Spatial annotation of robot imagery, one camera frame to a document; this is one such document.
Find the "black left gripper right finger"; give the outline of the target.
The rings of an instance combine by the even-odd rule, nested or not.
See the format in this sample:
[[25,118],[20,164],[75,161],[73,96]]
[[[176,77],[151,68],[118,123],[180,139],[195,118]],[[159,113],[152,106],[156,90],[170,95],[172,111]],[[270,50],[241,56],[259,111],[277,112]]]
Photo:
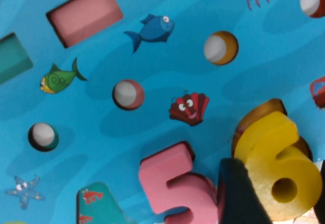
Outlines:
[[314,212],[320,224],[324,224],[324,211],[325,211],[325,175],[324,175],[324,161],[321,162],[320,174],[322,178],[322,192],[316,205]]

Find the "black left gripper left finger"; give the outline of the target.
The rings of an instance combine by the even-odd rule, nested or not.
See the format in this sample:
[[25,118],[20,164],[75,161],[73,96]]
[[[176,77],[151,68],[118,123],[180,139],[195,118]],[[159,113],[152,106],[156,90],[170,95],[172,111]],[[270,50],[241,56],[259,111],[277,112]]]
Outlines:
[[272,223],[255,193],[247,169],[235,158],[223,158],[219,164],[218,222]]

